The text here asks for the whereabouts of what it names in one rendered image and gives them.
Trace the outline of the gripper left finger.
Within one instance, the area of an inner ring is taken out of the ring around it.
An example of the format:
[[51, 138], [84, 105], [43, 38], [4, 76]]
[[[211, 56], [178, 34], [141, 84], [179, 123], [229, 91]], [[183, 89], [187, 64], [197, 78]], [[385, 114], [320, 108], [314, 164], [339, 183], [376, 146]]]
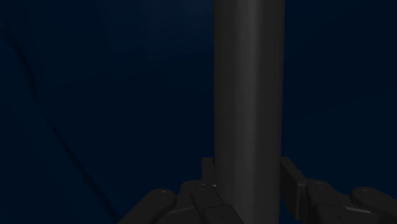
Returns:
[[235, 209], [216, 191], [212, 157], [201, 159], [201, 179], [171, 190], [148, 192], [118, 224], [244, 224]]

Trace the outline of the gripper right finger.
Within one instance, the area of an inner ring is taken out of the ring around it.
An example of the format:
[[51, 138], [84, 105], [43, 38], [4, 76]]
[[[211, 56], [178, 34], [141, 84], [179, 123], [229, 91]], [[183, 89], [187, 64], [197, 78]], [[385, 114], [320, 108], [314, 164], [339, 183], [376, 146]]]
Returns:
[[370, 187], [345, 195], [323, 180], [307, 179], [288, 157], [281, 157], [280, 193], [302, 224], [397, 224], [397, 199]]

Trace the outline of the tall grey cylinder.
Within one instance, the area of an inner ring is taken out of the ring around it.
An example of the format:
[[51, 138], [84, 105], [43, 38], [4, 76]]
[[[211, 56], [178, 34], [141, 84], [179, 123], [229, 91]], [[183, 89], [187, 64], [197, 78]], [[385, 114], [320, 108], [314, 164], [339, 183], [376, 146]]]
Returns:
[[244, 224], [279, 224], [285, 0], [214, 0], [214, 165]]

